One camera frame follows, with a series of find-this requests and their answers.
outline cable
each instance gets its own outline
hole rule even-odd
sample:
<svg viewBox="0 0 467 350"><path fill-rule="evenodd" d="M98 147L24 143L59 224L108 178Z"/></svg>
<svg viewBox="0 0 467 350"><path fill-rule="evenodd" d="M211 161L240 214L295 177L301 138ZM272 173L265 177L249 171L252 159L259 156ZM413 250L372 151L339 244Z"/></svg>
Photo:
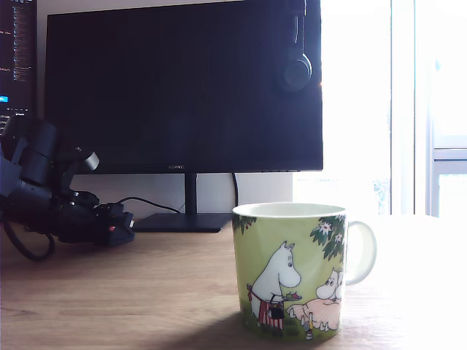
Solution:
<svg viewBox="0 0 467 350"><path fill-rule="evenodd" d="M232 173L233 189L235 190L235 206L239 206L239 184L236 181L235 173Z"/></svg>
<svg viewBox="0 0 467 350"><path fill-rule="evenodd" d="M165 209L165 210L170 210L170 211L173 211L175 213L181 214L180 210L170 208L169 206L162 206L160 204L156 204L154 202L148 201L147 199L140 198L140 197L127 197L127 198L122 199L121 201L118 201L117 203L121 204L121 203L126 202L126 201L141 201L141 202L145 202L147 204L150 204L151 206L157 206L158 208Z"/></svg>
<svg viewBox="0 0 467 350"><path fill-rule="evenodd" d="M9 240L12 242L13 246L25 257L27 257L29 260L32 261L43 261L47 259L50 255L53 254L55 251L55 242L53 240L52 235L49 233L45 233L45 236L49 239L49 249L44 255L37 256L31 253L19 240L19 238L16 236L15 231L13 230L13 227L9 224L8 221L3 221L3 227L5 229L5 233L7 234Z"/></svg>

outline tree leaves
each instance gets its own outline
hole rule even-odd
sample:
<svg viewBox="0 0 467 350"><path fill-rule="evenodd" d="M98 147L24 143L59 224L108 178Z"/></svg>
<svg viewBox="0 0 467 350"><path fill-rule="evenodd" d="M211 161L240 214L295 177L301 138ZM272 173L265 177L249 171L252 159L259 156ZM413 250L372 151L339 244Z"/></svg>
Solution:
<svg viewBox="0 0 467 350"><path fill-rule="evenodd" d="M345 216L321 217L319 223L320 225L313 229L310 237L314 237L313 242L318 241L318 245L324 246L323 259L328 258L329 261L340 254L340 262L342 262L344 260Z"/></svg>
<svg viewBox="0 0 467 350"><path fill-rule="evenodd" d="M232 228L234 231L240 229L243 235L254 222L256 222L255 217L241 217L240 215L234 214L232 218Z"/></svg>

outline mug handle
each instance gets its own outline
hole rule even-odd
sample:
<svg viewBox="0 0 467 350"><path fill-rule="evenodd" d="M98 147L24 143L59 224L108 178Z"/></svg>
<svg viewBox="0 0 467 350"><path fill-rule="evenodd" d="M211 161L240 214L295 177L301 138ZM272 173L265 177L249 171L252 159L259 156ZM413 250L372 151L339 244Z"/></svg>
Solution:
<svg viewBox="0 0 467 350"><path fill-rule="evenodd" d="M363 251L352 278L345 280L345 284L347 286L362 282L362 280L364 280L371 272L371 269L377 260L377 239L374 236L373 230L364 222L352 221L349 224L348 235L350 235L350 232L352 232L352 228L358 228L358 230L353 230L353 232L359 231L362 236Z"/></svg>

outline white flower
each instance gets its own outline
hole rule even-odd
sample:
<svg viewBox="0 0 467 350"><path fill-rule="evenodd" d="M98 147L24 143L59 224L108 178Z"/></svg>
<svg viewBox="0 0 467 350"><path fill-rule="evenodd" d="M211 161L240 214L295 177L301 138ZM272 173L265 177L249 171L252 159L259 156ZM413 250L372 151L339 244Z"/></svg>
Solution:
<svg viewBox="0 0 467 350"><path fill-rule="evenodd" d="M336 237L335 237L336 243L342 242L342 237L343 237L343 235L341 233L336 235Z"/></svg>
<svg viewBox="0 0 467 350"><path fill-rule="evenodd" d="M323 233L323 236L326 236L330 232L333 232L333 228L331 227L330 223L324 222L323 224L320 224L320 232Z"/></svg>

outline white wall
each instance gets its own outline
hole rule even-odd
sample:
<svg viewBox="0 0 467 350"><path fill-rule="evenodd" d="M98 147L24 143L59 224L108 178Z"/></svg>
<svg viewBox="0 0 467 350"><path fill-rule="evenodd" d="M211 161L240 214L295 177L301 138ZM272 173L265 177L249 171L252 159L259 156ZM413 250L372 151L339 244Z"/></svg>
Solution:
<svg viewBox="0 0 467 350"><path fill-rule="evenodd" d="M148 7L208 1L188 0L38 0L39 110L43 107L47 15L53 13ZM292 200L292 174L238 174L240 204ZM176 209L183 205L183 175L87 175L76 176L75 190L91 191L101 202L140 196ZM202 174L198 177L198 210L228 212L234 207L234 188L229 174ZM128 202L126 209L136 217L157 212L144 203Z"/></svg>

